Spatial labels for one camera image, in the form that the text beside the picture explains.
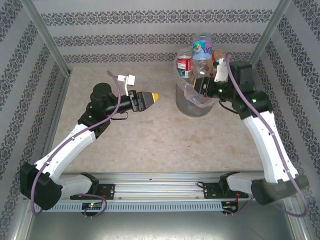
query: clear plastic bag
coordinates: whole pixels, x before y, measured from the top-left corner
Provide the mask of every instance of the clear plastic bag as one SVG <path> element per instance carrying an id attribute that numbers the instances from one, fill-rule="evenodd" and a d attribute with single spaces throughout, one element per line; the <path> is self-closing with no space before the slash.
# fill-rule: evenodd
<path id="1" fill-rule="evenodd" d="M 184 92 L 184 97 L 195 104 L 199 108 L 210 107 L 215 103 L 215 100 L 210 97 L 205 97 L 194 90 L 194 83 L 188 82 L 188 79 L 183 79 L 178 72 L 178 56 L 173 62 L 174 81 Z"/>

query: beige floor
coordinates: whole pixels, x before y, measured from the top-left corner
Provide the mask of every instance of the beige floor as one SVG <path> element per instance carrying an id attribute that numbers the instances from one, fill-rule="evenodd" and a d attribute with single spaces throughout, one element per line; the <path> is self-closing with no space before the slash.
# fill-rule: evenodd
<path id="1" fill-rule="evenodd" d="M 106 74 L 131 73 L 133 89 L 159 93 L 144 112 L 129 112 L 67 167 L 65 172 L 203 172 L 262 170 L 255 143 L 239 117 L 215 104 L 209 114 L 193 118 L 175 103 L 172 67 L 78 67 L 73 69 L 53 147 L 77 124 L 97 83 L 116 87 Z"/>

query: orange object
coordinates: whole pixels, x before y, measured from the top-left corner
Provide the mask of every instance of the orange object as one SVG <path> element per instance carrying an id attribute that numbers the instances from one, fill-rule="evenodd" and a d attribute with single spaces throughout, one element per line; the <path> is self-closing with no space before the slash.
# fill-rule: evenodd
<path id="1" fill-rule="evenodd" d="M 225 53 L 225 51 L 223 51 L 222 49 L 216 49 L 213 54 L 212 54 L 212 61 L 217 61 L 219 59 L 226 59 L 227 58 L 227 54 Z"/>

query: plastic water bottle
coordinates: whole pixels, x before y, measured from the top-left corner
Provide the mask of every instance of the plastic water bottle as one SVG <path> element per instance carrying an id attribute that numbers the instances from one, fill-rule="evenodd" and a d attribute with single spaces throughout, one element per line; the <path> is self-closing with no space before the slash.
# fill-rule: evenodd
<path id="1" fill-rule="evenodd" d="M 196 79 L 210 77 L 213 71 L 212 37 L 209 33 L 199 33 L 193 37 L 193 75 Z"/>

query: red soda can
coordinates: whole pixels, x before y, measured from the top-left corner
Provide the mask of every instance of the red soda can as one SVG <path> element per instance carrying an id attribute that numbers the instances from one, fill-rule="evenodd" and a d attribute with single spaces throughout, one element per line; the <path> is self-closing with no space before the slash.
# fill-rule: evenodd
<path id="1" fill-rule="evenodd" d="M 188 55 L 178 56 L 178 72 L 183 79 L 191 77 L 191 58 L 192 57 Z"/>

